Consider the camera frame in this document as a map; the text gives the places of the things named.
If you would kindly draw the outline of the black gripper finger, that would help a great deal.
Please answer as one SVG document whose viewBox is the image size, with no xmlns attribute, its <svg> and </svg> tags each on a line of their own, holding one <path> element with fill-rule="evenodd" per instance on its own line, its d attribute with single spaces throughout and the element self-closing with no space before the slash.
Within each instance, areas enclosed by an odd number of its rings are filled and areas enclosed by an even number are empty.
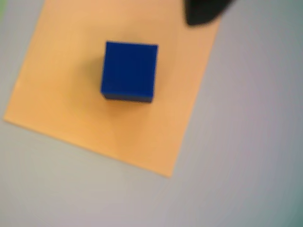
<svg viewBox="0 0 303 227">
<path fill-rule="evenodd" d="M 206 25 L 221 16 L 235 0 L 185 0 L 184 13 L 188 26 Z"/>
</svg>

